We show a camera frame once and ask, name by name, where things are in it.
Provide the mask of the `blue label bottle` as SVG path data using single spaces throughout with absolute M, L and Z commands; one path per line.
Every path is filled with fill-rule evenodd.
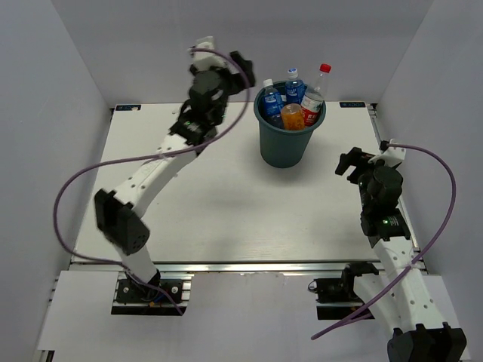
M 266 121 L 273 127 L 283 129 L 284 124 L 281 117 L 281 111 L 284 107 L 284 102 L 281 98 L 281 94 L 274 87 L 272 79 L 264 80 L 263 86 L 263 105 L 266 113 Z
M 287 104 L 300 104 L 305 94 L 305 84 L 298 75 L 296 68 L 288 70 L 288 80 L 285 82 L 285 97 Z

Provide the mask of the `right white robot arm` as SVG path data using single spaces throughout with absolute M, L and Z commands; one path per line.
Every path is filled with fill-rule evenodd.
M 384 283 L 369 262 L 350 264 L 341 275 L 341 293 L 352 301 L 360 299 L 388 332 L 390 361 L 459 361 L 466 336 L 450 326 L 430 295 L 398 206 L 403 177 L 397 167 L 404 159 L 405 149 L 396 147 L 379 155 L 354 147 L 340 156 L 335 173 L 354 168 L 347 179 L 358 186 L 361 229 L 388 279 Z

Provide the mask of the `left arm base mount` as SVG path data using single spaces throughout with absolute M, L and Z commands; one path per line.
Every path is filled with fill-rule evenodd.
M 158 288 L 164 292 L 139 284 L 125 273 L 119 273 L 111 314 L 180 317 L 188 305 L 192 275 L 161 273 L 156 280 Z

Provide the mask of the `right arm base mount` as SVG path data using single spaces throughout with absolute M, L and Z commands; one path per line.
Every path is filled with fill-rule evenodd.
M 364 303 L 354 292 L 356 277 L 378 275 L 379 271 L 371 262 L 347 264 L 338 278 L 317 278 L 307 289 L 317 298 L 317 318 L 320 321 L 343 319 L 359 309 Z

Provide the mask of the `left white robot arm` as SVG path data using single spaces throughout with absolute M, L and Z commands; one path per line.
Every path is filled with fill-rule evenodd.
M 214 51 L 196 48 L 192 58 L 189 97 L 157 157 L 144 162 L 112 191 L 101 189 L 94 196 L 97 227 L 118 252 L 134 281 L 134 292 L 144 301 L 157 297 L 160 285 L 146 247 L 150 231 L 142 221 L 144 214 L 177 173 L 219 138 L 217 128 L 223 123 L 229 97 L 255 85 L 253 63 L 238 51 L 229 55 L 237 73 Z

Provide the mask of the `orange juice bottle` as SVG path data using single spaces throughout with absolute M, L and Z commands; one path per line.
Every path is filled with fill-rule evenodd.
M 285 130 L 303 130 L 305 128 L 301 106 L 296 103 L 287 104 L 281 110 L 281 119 Z

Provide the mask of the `red label water bottle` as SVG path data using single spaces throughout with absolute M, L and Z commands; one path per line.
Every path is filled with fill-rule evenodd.
M 330 72 L 331 65 L 327 63 L 321 64 L 317 76 L 306 86 L 305 94 L 300 103 L 306 127 L 311 127 L 316 123 L 322 103 L 325 101 Z

